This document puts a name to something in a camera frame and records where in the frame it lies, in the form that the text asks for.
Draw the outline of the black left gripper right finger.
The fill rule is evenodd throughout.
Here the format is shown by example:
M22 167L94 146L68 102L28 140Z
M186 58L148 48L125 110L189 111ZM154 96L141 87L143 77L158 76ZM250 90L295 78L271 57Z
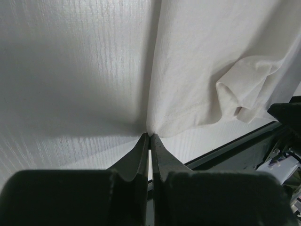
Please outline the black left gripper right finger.
M192 171L150 138L157 226L295 226L289 200L266 172Z

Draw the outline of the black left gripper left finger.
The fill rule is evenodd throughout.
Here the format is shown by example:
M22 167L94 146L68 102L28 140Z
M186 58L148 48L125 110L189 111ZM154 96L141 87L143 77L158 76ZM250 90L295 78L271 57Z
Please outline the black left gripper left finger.
M23 170L0 194L3 226L143 226L149 136L106 170Z

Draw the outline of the white green-sleeved Charlie Brown shirt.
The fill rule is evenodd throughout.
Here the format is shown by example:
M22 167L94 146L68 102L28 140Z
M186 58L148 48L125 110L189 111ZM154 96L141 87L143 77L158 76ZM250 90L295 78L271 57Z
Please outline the white green-sleeved Charlie Brown shirt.
M146 127L171 137L238 120L268 118L301 77L298 0L164 0Z

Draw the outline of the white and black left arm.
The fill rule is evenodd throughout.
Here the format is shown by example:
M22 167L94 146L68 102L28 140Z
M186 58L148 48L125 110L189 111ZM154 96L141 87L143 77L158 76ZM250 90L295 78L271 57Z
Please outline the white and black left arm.
M277 122L188 164L157 134L106 170L24 170L0 194L3 226L297 226L299 195L266 168L301 161L301 99L273 104Z

